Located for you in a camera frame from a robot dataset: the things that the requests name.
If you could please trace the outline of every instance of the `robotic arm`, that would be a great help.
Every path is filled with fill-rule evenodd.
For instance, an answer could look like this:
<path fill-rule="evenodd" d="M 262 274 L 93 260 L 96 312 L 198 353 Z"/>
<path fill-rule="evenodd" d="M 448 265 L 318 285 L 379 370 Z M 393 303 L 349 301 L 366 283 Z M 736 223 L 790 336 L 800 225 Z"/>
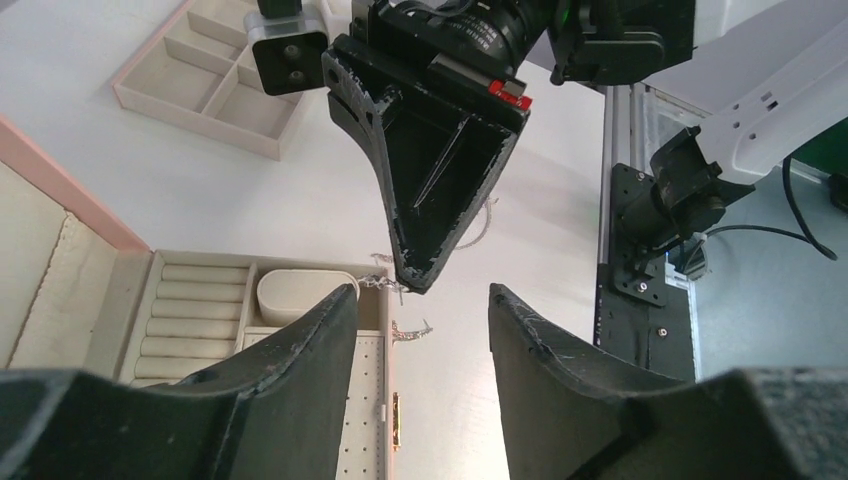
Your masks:
<path fill-rule="evenodd" d="M 266 91 L 329 87 L 333 121 L 377 173 L 398 280 L 425 293 L 524 128 L 532 99 L 516 75 L 543 34 L 556 59 L 553 83 L 632 84 L 780 1 L 448 0 L 434 8 L 353 0 L 349 34 L 332 41 L 320 65 L 297 60 L 291 47 L 306 46 L 313 58 L 323 49 L 313 10 L 286 17 L 281 29 L 266 5 L 265 17 L 246 25 Z M 637 256 L 715 224 L 777 162 L 848 114 L 846 32 L 838 28 L 657 152 L 656 183 L 620 215 Z"/>

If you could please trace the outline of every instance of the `white table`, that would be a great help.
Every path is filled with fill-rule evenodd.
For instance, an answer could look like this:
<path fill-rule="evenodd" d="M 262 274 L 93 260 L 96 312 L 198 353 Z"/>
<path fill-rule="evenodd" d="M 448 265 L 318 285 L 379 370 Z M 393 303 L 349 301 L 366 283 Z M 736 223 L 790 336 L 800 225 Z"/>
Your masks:
<path fill-rule="evenodd" d="M 0 112 L 153 248 L 357 263 L 389 253 L 374 173 L 326 102 L 313 105 L 283 162 L 119 108 L 111 77 L 177 4 L 12 5 L 0 13 Z M 435 329 L 394 349 L 400 480 L 508 478 L 488 349 L 490 282 L 591 339 L 604 100 L 547 77 L 521 69 L 533 115 L 495 189 L 491 231 L 453 255 L 430 293 L 405 295 L 395 310 L 401 329 L 421 328 L 422 318 Z"/>

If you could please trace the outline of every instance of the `perforated panel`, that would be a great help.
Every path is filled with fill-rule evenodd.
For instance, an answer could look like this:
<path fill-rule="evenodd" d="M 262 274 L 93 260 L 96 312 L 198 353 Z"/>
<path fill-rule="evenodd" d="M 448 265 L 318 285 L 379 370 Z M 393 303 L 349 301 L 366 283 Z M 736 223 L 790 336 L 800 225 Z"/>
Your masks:
<path fill-rule="evenodd" d="M 350 372 L 345 425 L 336 479 L 386 479 L 384 451 L 388 413 L 383 391 L 382 336 L 360 336 Z"/>

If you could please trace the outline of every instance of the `black robotic claw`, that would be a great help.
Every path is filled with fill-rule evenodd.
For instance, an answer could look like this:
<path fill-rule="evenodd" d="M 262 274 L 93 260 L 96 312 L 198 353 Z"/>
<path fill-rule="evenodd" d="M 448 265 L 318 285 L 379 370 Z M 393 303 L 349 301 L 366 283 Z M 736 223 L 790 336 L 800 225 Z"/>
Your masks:
<path fill-rule="evenodd" d="M 491 193 L 528 112 L 494 97 L 494 109 L 470 108 L 346 35 L 322 61 L 330 116 L 377 174 L 397 279 L 426 293 Z"/>

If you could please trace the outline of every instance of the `camera lens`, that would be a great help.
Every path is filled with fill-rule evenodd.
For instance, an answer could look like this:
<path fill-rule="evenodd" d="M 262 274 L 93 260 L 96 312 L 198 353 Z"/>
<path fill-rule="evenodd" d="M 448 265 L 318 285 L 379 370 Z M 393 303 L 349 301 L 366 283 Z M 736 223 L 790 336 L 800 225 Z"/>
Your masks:
<path fill-rule="evenodd" d="M 555 6 L 549 5 L 553 0 L 454 0 L 442 9 L 465 1 L 474 3 L 463 13 L 445 18 L 441 28 L 514 69 L 544 33 Z"/>

